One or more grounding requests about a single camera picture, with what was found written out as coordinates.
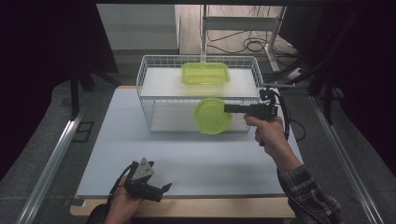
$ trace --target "sleeve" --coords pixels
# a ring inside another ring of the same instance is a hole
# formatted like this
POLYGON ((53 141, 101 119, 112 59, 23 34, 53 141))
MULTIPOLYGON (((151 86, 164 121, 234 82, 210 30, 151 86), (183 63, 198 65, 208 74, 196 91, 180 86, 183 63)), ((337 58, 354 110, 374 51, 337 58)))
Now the sleeve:
POLYGON ((278 178, 301 223, 344 223, 341 205, 320 187, 303 165, 282 175, 278 173, 278 178))

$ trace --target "wire basket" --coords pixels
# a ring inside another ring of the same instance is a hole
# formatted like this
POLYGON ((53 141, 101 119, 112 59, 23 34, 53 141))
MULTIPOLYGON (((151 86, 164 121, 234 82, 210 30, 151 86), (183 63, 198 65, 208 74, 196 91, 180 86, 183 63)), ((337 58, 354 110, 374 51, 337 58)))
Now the wire basket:
MULTIPOLYGON (((199 63, 199 55, 146 55, 136 80, 136 89, 151 132, 198 132, 193 117, 195 106, 207 97, 226 104, 251 105, 259 101, 262 74, 252 56, 206 56, 207 63, 225 63, 231 81, 219 92, 191 91, 181 83, 181 66, 199 63)), ((226 133, 245 133, 243 114, 233 114, 226 133)))

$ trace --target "human hand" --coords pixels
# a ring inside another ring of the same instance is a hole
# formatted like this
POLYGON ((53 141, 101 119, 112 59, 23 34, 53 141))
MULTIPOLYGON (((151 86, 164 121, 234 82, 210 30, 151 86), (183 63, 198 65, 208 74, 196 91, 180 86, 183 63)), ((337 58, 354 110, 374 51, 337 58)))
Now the human hand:
POLYGON ((270 155, 281 174, 294 170, 302 164, 294 155, 283 130, 282 118, 275 118, 266 121, 256 119, 250 115, 244 116, 247 125, 257 127, 255 140, 265 143, 264 150, 270 155))
POLYGON ((113 201, 107 213, 105 224, 122 224, 130 220, 143 202, 142 199, 134 199, 123 186, 126 175, 122 178, 120 186, 114 192, 113 201))

